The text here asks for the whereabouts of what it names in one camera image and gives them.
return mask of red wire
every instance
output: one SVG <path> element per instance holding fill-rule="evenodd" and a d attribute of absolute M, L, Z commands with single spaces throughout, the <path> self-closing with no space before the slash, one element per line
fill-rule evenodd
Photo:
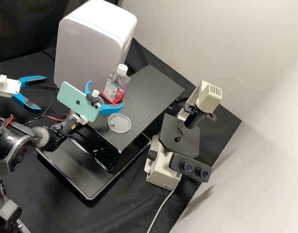
<path fill-rule="evenodd" d="M 4 126 L 6 127 L 7 125 L 9 125 L 9 123 L 13 120 L 13 115 L 10 116 L 10 118 L 7 120 L 7 122 L 4 124 Z"/>
<path fill-rule="evenodd" d="M 48 117 L 48 118 L 50 118 L 50 119 L 52 119 L 52 120 L 56 120 L 56 121 L 64 121 L 63 119 L 58 119 L 58 118 L 55 118 L 55 117 L 53 117 L 53 116 L 43 115 L 43 117 Z M 5 123 L 4 126 L 6 127 L 7 125 L 9 125 L 9 123 L 10 123 L 12 120 L 13 120 L 13 115 L 10 116 L 10 118 L 7 120 L 7 122 Z"/>
<path fill-rule="evenodd" d="M 55 117 L 53 117 L 53 116 L 43 115 L 43 117 L 48 117 L 48 118 L 50 118 L 50 119 L 52 119 L 52 120 L 56 120 L 56 121 L 64 121 L 63 119 L 58 119 L 58 118 L 55 118 Z"/>

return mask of mint green smartphone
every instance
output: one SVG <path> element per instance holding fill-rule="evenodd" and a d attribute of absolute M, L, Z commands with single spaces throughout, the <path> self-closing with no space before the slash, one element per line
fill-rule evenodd
<path fill-rule="evenodd" d="M 68 82 L 62 82 L 57 99 L 90 122 L 96 120 L 101 109 L 101 104 L 92 104 L 82 91 L 79 91 Z"/>

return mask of white speaker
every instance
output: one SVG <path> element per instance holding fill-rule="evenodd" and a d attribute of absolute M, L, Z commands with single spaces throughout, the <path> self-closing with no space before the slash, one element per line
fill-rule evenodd
<path fill-rule="evenodd" d="M 59 23 L 54 82 L 79 90 L 92 80 L 102 92 L 107 75 L 124 63 L 137 24 L 136 17 L 104 0 L 90 0 Z"/>

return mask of camera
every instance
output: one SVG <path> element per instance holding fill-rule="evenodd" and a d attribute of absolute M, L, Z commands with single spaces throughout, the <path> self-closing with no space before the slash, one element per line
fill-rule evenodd
<path fill-rule="evenodd" d="M 0 127 L 3 131 L 0 135 L 0 175 L 8 175 L 18 167 L 31 149 L 34 133 L 16 122 L 10 122 L 4 127 L 0 120 Z"/>

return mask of white wall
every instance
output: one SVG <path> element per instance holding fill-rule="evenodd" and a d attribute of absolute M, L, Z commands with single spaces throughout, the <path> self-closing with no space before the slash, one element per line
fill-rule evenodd
<path fill-rule="evenodd" d="M 298 1 L 121 6 L 142 45 L 243 120 L 171 233 L 298 232 Z"/>
<path fill-rule="evenodd" d="M 134 37 L 241 119 L 298 60 L 298 0 L 120 0 Z"/>
<path fill-rule="evenodd" d="M 298 63 L 261 105 L 171 233 L 298 232 Z"/>

